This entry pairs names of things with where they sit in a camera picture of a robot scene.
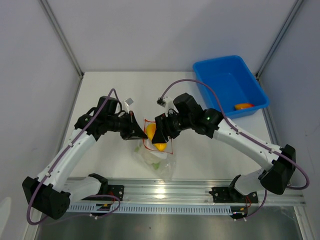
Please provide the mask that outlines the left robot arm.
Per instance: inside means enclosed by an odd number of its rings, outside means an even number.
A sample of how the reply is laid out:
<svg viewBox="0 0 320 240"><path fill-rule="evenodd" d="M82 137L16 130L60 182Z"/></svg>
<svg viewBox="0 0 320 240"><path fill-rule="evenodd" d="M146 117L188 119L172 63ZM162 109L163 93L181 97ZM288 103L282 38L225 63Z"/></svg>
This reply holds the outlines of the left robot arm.
<svg viewBox="0 0 320 240"><path fill-rule="evenodd" d="M147 135L139 126L133 111L117 111L122 104L118 98L101 96L96 107L78 118L67 144L58 152L50 164L36 177L26 177L22 189L28 203L27 221L31 220L31 209L36 209L54 220L61 218L70 204L89 198L121 199L112 195L108 180L96 173L77 183L66 182L88 151L107 132L119 133L127 140L144 140Z"/></svg>

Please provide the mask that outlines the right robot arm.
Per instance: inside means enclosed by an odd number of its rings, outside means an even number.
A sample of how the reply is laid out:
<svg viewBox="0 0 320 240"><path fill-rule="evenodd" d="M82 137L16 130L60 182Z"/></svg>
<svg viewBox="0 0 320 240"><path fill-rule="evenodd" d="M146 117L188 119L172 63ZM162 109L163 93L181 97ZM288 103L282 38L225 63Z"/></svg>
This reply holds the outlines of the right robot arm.
<svg viewBox="0 0 320 240"><path fill-rule="evenodd" d="M153 144L164 144L177 138L184 130L223 142L254 160L260 169L237 175L228 187L228 196L239 202L250 193L267 190L282 195L296 169L296 150L264 142L237 127L228 117L214 109L202 109L193 96L183 93L175 99L160 97L157 104L166 112L155 117Z"/></svg>

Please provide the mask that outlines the yellow orange mango toy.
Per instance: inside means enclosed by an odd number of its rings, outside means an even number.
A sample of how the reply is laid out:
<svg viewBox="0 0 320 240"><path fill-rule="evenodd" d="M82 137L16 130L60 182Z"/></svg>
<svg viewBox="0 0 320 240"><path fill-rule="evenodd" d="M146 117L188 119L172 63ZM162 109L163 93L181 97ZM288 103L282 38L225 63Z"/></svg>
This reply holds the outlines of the yellow orange mango toy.
<svg viewBox="0 0 320 240"><path fill-rule="evenodd" d="M152 145L160 152L164 152L167 148L167 142L163 138L162 135L160 135L157 126L155 123L150 123L146 126L145 129L146 135L148 137L148 140L152 143Z"/></svg>

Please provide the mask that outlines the orange red mango toy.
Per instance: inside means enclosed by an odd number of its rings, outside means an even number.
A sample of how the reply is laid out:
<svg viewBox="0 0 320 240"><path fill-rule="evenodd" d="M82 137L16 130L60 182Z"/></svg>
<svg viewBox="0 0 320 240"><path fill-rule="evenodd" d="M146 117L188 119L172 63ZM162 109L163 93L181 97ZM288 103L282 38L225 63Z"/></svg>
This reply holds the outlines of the orange red mango toy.
<svg viewBox="0 0 320 240"><path fill-rule="evenodd" d="M239 103L239 104L236 104L234 106L235 110L237 111L240 111L240 110L245 110L245 109L249 109L249 108L253 108L255 105L252 104L252 103Z"/></svg>

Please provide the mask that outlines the white green cauliflower toy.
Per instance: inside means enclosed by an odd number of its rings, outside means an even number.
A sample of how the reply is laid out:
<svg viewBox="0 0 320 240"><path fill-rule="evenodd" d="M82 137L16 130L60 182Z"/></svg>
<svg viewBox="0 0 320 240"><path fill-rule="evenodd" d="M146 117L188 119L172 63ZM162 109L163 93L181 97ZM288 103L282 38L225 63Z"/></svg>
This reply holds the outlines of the white green cauliflower toy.
<svg viewBox="0 0 320 240"><path fill-rule="evenodd" d="M144 163L156 171L159 169L161 163L167 159L168 154L166 152L149 150L143 142L140 141L134 149L133 157L136 161Z"/></svg>

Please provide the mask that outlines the clear zip top bag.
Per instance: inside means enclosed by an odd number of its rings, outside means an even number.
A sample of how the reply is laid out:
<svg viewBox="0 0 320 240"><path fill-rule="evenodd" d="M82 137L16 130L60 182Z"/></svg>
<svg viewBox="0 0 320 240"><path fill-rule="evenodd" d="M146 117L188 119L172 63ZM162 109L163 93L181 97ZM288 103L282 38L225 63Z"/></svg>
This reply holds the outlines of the clear zip top bag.
<svg viewBox="0 0 320 240"><path fill-rule="evenodd" d="M171 180L176 170L176 154L173 140L167 143L155 143L151 141L156 131L156 122L145 119L143 131L147 139L137 142L133 150L133 158L146 168L149 168L160 179Z"/></svg>

